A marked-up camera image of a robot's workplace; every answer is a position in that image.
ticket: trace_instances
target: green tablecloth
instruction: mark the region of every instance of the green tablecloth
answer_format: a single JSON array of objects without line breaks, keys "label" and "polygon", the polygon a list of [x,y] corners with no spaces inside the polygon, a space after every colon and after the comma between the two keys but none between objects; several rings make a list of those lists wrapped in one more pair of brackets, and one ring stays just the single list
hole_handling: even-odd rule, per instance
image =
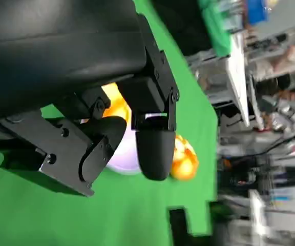
[{"label": "green tablecloth", "polygon": [[[215,197],[216,115],[151,6],[136,0],[170,61],[181,98],[178,133],[199,157],[195,179],[146,180],[105,170],[91,198],[56,194],[0,169],[0,245],[170,245],[167,208],[187,208],[190,230],[208,230],[206,201]],[[56,116],[53,107],[45,116]]]}]

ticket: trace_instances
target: screw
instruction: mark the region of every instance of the screw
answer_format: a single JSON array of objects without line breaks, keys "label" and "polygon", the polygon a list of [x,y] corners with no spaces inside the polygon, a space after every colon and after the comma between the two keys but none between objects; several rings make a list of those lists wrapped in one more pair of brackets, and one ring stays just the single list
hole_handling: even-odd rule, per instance
[{"label": "screw", "polygon": [[63,128],[61,136],[62,137],[68,137],[69,136],[69,130],[67,128]]},{"label": "screw", "polygon": [[176,101],[179,101],[179,92],[176,92],[176,97],[175,97]]},{"label": "screw", "polygon": [[100,101],[97,103],[96,107],[97,107],[98,111],[102,111],[104,109],[104,105]]},{"label": "screw", "polygon": [[53,165],[56,162],[56,155],[55,154],[50,154],[47,157],[47,163],[50,165]]},{"label": "screw", "polygon": [[7,117],[6,120],[12,124],[16,124],[23,121],[23,116],[21,114],[16,114],[16,115]]}]

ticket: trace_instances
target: metal bracket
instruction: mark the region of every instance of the metal bracket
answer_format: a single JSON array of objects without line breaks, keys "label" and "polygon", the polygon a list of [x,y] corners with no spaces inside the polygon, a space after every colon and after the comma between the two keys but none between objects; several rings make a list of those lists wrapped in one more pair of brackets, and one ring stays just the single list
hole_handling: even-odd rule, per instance
[{"label": "metal bracket", "polygon": [[[146,49],[146,66],[133,78],[120,81],[118,88],[132,109],[132,129],[175,131],[179,90],[167,57],[159,50],[148,21],[143,15],[138,15],[138,19]],[[166,120],[164,117],[146,119],[147,113],[166,114]]]},{"label": "metal bracket", "polygon": [[68,119],[101,119],[111,102],[101,87],[72,93],[54,103]]},{"label": "metal bracket", "polygon": [[[6,157],[4,168],[53,191],[72,194],[75,191],[85,196],[94,194],[90,189],[92,182],[107,165],[126,128],[125,120],[120,117],[76,126],[63,118],[46,120],[40,110],[1,119],[0,123],[18,138],[0,140],[0,151]],[[112,128],[112,134],[102,126]],[[14,148],[8,151],[12,146],[6,148],[1,141],[14,141],[16,151]],[[50,181],[33,178],[33,173],[44,174]]]}]

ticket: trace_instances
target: person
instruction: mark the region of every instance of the person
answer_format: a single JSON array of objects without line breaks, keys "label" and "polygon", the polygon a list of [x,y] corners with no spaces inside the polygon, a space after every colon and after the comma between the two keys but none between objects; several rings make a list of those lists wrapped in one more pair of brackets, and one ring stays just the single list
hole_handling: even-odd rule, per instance
[{"label": "person", "polygon": [[295,72],[295,46],[289,46],[282,55],[257,60],[247,69],[256,82]]},{"label": "person", "polygon": [[291,85],[291,76],[282,75],[256,83],[255,91],[257,95],[274,96],[280,91],[288,89]]},{"label": "person", "polygon": [[[293,104],[295,101],[295,88],[291,90],[284,90],[277,94],[278,99],[284,99],[288,104]],[[281,120],[276,116],[275,108],[273,104],[265,100],[264,98],[259,98],[258,106],[262,112],[262,117],[265,122],[265,128],[260,131],[257,128],[252,130],[231,132],[228,134],[222,134],[221,139],[223,143],[220,142],[217,147],[217,152],[220,155],[229,156],[243,156],[260,153],[265,150],[265,146],[277,141],[279,138],[283,137],[284,129],[273,129],[273,117],[276,121]],[[276,154],[287,154],[287,149],[285,146],[281,146],[274,150]]]},{"label": "person", "polygon": [[[276,90],[274,94],[263,93],[262,90],[259,90],[257,94],[258,94],[257,102],[258,102],[259,109],[262,112],[262,116],[268,126],[270,126],[270,123],[271,123],[271,117],[269,115],[273,112],[273,106],[262,98],[263,95],[273,96],[278,99],[285,99],[289,101],[295,100],[295,88],[292,88],[290,90],[288,89]],[[252,105],[249,101],[248,101],[248,111],[249,111],[249,115],[254,115]],[[232,118],[238,113],[240,113],[240,111],[235,105],[229,105],[227,107],[220,109],[220,115],[224,114],[228,118]]]}]

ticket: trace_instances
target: table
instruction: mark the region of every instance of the table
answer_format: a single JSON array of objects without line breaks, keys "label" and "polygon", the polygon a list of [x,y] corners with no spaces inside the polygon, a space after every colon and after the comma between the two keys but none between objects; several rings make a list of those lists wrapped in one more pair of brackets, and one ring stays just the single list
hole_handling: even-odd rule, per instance
[{"label": "table", "polygon": [[231,53],[230,57],[226,59],[226,71],[229,77],[229,85],[232,88],[236,104],[242,114],[243,122],[248,127],[250,123],[242,33],[236,33],[231,36]]},{"label": "table", "polygon": [[[85,198],[52,193],[0,169],[0,245],[171,245],[167,209],[175,207],[187,209],[192,233],[208,232],[207,201],[216,197],[217,117],[149,2],[135,2],[165,50],[180,89],[177,133],[198,155],[196,178],[156,182],[105,170],[93,184],[95,195]],[[43,113],[59,116],[52,106]]]}]

